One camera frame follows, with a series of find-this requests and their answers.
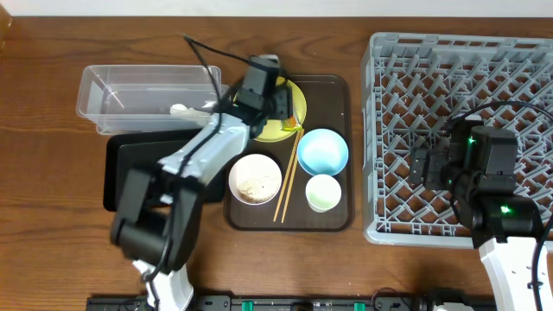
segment plastic bin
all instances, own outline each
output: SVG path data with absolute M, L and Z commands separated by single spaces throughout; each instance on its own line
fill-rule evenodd
M 215 66 L 209 70 L 221 89 L 220 70 Z M 95 65 L 83 72 L 77 114 L 93 121 L 100 134 L 188 130 L 209 121 L 215 102 L 203 66 Z M 206 115 L 193 111 L 194 116 L 172 116 L 175 104 Z
M 412 147 L 444 148 L 450 115 L 500 100 L 553 108 L 553 40 L 377 33 L 361 62 L 363 223 L 375 244 L 472 248 L 447 191 L 407 182 Z M 515 194 L 546 221 L 553 202 L 553 127 L 532 109 L 485 109 L 519 141 Z M 545 244 L 553 251 L 553 242 Z

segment dish rack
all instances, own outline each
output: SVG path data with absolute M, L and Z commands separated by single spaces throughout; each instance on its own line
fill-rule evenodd
M 553 112 L 553 40 L 377 33 L 361 63 L 365 156 L 363 220 L 375 244 L 472 248 L 447 191 L 407 182 L 411 147 L 444 148 L 450 115 L 500 100 Z M 479 112 L 515 132 L 515 194 L 534 199 L 542 220 L 553 201 L 553 126 L 530 108 Z M 549 251 L 553 242 L 546 242 Z

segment blue bowl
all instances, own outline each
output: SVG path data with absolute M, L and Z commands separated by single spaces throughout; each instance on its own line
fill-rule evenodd
M 348 157 L 346 141 L 331 130 L 311 130 L 297 146 L 300 166 L 313 176 L 338 174 L 346 166 Z

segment wooden chopstick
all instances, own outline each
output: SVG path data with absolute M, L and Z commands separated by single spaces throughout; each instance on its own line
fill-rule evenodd
M 298 133 L 300 139 L 303 137 L 303 130 Z M 288 192 L 286 193 L 286 201 L 284 201 L 283 219 L 281 224 L 284 223 L 284 217 L 286 217 L 286 211 L 288 210 L 288 200 L 290 199 L 290 193 L 292 192 L 292 185 L 294 184 L 294 176 L 296 176 L 297 167 L 297 152 L 294 154 L 294 165 L 292 166 L 292 173 L 290 174 L 290 185 L 288 186 Z
M 303 135 L 303 130 L 300 130 L 296 134 L 296 141 L 294 142 L 294 147 L 292 148 L 292 154 L 290 155 L 290 160 L 288 161 L 288 167 L 286 168 L 286 174 L 284 175 L 283 187 L 280 190 L 280 195 L 278 196 L 278 203 L 276 204 L 275 217 L 273 222 L 277 221 L 278 211 L 280 211 L 280 204 L 283 202 L 284 190 L 286 189 L 286 184 L 288 182 L 288 176 L 290 169 L 292 168 L 292 162 L 294 161 L 294 156 L 296 155 L 297 144 L 300 142 L 300 135 Z

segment bowl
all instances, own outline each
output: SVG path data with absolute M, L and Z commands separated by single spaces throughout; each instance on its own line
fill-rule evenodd
M 342 190 L 340 184 L 332 176 L 317 175 L 308 181 L 305 187 L 305 196 L 312 210 L 324 213 L 340 203 Z
M 348 157 L 346 141 L 332 130 L 311 130 L 297 146 L 300 166 L 313 176 L 338 174 L 346 166 Z
M 278 164 L 266 155 L 247 155 L 238 160 L 228 175 L 232 195 L 240 202 L 258 206 L 272 200 L 283 183 Z

